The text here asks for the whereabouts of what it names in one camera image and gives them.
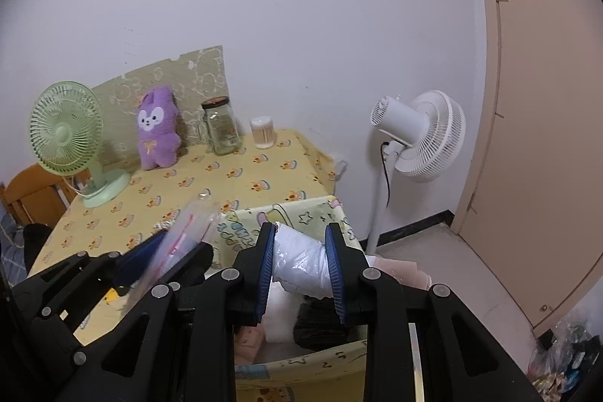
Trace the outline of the clear red-striped plastic bag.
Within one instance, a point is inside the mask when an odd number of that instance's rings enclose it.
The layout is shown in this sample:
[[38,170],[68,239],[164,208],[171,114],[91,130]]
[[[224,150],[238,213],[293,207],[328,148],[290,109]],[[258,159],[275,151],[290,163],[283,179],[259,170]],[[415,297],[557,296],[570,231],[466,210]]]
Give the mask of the clear red-striped plastic bag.
[[208,242],[221,218],[220,207],[208,189],[195,194],[166,229],[142,278],[131,286],[124,312],[129,311],[180,259],[201,242]]

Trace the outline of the pink wet wipes pack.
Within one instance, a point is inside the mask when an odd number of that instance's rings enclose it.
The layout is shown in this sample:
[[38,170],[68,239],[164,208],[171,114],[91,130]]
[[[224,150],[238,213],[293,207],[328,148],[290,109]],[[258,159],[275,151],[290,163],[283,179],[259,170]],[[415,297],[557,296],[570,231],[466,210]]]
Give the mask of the pink wet wipes pack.
[[236,365],[253,364],[265,339],[261,324],[255,327],[242,327],[234,338],[234,362]]

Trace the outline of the white cloth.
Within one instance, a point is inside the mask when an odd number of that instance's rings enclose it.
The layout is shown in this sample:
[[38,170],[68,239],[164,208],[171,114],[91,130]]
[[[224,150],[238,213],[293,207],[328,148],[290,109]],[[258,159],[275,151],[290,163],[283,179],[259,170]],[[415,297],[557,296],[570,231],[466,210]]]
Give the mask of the white cloth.
[[280,283],[270,285],[266,312],[262,318],[268,344],[293,343],[293,329],[303,301],[303,295],[285,291]]

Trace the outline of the black plastic bag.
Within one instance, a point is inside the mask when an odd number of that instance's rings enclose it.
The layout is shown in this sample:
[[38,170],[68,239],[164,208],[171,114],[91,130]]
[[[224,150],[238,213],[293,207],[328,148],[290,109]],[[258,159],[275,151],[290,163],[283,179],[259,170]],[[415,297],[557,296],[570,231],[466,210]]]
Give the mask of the black plastic bag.
[[317,352],[364,340],[366,329],[342,323],[332,298],[304,296],[292,334],[298,347]]

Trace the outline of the white plastic bag roll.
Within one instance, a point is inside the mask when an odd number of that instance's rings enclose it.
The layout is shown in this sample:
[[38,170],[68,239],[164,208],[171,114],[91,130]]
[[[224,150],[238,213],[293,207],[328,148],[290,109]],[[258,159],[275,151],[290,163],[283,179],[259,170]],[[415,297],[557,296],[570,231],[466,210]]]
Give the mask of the white plastic bag roll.
[[274,236],[273,281],[289,293],[332,298],[324,244],[278,222]]

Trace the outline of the black cloth on chair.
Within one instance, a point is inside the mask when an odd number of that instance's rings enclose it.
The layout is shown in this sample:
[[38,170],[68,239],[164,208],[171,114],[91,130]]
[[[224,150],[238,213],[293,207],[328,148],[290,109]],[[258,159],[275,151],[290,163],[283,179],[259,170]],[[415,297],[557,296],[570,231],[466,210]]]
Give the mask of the black cloth on chair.
[[29,223],[23,228],[23,260],[27,272],[31,271],[51,233],[51,227],[44,223]]

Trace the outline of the yellow patterned storage box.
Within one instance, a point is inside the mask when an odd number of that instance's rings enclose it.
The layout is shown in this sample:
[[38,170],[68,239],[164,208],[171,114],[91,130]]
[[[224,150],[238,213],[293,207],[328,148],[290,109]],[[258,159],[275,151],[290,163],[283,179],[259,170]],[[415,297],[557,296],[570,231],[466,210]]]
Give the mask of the yellow patterned storage box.
[[211,271],[233,266],[267,222],[277,229],[275,277],[261,322],[236,330],[238,394],[259,401],[361,400],[366,336],[339,321],[324,247],[331,223],[340,227],[347,246],[360,246],[341,205],[326,196],[224,213],[211,236]]

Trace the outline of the blue plaid bedding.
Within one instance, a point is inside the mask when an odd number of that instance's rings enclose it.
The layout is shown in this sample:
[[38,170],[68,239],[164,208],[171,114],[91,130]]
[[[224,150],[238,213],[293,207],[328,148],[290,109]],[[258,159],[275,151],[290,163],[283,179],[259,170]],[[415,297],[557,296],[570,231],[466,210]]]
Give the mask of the blue plaid bedding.
[[18,225],[10,213],[1,218],[1,266],[10,287],[27,278],[28,270],[24,260],[23,227]]

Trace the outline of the wooden chair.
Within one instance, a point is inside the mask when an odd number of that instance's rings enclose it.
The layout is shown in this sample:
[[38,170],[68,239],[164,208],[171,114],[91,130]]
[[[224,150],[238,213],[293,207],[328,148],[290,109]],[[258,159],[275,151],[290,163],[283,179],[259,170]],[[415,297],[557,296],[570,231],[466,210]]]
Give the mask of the wooden chair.
[[1,205],[19,225],[41,223],[51,229],[65,215],[77,198],[72,187],[83,188],[90,179],[88,170],[70,182],[62,176],[48,173],[40,164],[23,169],[8,185],[1,184]]

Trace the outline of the yellow cake-print tablecloth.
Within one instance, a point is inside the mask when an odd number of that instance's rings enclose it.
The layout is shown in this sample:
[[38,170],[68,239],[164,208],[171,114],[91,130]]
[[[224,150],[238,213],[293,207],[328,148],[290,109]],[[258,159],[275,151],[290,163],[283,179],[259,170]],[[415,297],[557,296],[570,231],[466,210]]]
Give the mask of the yellow cake-print tablecloth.
[[331,159],[297,131],[277,131],[275,145],[266,150],[251,137],[225,156],[204,145],[189,147],[170,168],[136,168],[126,189],[102,206],[87,208],[80,198],[73,200],[32,271],[79,252],[125,253],[170,225],[196,195],[207,196],[222,214],[211,240],[219,271],[254,243],[266,220],[323,239],[329,222],[346,220],[333,191]]

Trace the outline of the clutter pile on floor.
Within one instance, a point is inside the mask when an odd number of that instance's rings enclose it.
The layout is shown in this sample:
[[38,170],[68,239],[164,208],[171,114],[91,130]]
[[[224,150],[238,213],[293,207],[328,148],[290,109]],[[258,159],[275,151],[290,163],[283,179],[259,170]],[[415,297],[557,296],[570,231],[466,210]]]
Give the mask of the clutter pile on floor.
[[527,377],[543,401],[601,401],[602,311],[577,306],[538,337]]

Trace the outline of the purple plush bunny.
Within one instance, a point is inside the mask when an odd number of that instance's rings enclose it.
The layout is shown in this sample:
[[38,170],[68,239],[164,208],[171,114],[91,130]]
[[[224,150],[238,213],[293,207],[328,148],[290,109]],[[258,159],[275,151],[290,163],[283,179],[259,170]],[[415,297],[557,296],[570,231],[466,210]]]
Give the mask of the purple plush bunny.
[[138,106],[138,151],[145,170],[173,166],[181,138],[176,126],[179,110],[172,89],[160,86],[148,91]]

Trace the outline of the green desk fan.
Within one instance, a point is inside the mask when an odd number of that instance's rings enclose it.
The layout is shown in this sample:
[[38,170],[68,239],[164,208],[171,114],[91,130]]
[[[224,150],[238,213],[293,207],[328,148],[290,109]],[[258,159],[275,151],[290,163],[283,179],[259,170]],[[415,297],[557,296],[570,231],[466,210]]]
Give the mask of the green desk fan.
[[61,177],[87,208],[118,197],[131,178],[124,169],[103,169],[102,135],[100,103],[81,83],[54,83],[33,105],[29,139],[38,163],[48,173]]

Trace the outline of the beige door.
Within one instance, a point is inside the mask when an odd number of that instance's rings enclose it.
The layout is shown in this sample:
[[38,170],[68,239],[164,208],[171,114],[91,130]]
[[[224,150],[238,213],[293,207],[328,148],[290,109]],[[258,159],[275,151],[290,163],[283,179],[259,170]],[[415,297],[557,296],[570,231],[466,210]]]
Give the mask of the beige door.
[[602,274],[602,2],[484,6],[484,102],[453,229],[541,334]]

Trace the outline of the white standing fan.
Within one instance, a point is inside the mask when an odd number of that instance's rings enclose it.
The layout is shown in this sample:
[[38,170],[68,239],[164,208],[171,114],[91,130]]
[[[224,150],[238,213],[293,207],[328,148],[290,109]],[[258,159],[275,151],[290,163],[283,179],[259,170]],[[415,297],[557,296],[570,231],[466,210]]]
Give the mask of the white standing fan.
[[373,254],[392,196],[392,175],[400,173],[414,183],[430,183],[440,177],[460,153],[466,117],[457,101],[431,90],[409,104],[382,97],[371,111],[370,122],[387,138],[379,150],[382,175],[366,246],[366,252]]

